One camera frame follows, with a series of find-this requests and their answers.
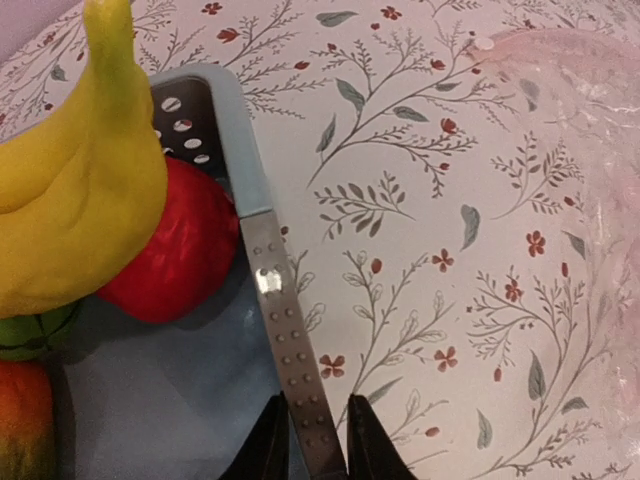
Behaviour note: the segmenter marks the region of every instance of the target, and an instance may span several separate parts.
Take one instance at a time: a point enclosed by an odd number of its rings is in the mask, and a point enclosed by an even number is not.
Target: perforated metal bar
[[[280,383],[311,479],[346,480],[340,441],[276,215],[262,213],[240,224]]]

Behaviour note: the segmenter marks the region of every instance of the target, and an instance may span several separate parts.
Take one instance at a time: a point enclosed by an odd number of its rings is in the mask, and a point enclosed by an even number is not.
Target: plastic banana
[[[86,0],[89,61],[48,119],[0,145],[0,318],[93,293],[145,247],[167,167],[129,0]]]

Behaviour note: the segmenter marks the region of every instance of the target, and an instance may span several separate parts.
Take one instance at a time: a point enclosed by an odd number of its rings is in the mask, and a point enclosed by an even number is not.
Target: white tablecloth
[[[0,68],[0,138],[73,87],[79,11]],[[640,475],[603,434],[580,169],[560,150],[557,186],[501,168],[547,152],[505,129],[497,79],[461,55],[513,28],[635,41],[637,2],[137,0],[134,13],[150,74],[219,62],[243,85],[342,433],[359,392],[419,478]]]

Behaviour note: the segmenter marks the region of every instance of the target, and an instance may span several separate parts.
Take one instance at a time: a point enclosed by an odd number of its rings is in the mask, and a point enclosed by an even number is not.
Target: red apple
[[[98,295],[147,323],[180,319],[220,288],[238,245],[238,218],[211,177],[167,158],[167,204],[145,249]]]

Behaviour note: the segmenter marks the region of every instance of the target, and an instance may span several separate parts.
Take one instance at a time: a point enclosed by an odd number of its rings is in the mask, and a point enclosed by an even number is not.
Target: watermelon
[[[0,360],[33,360],[59,347],[69,336],[80,308],[78,301],[42,314],[0,320]]]

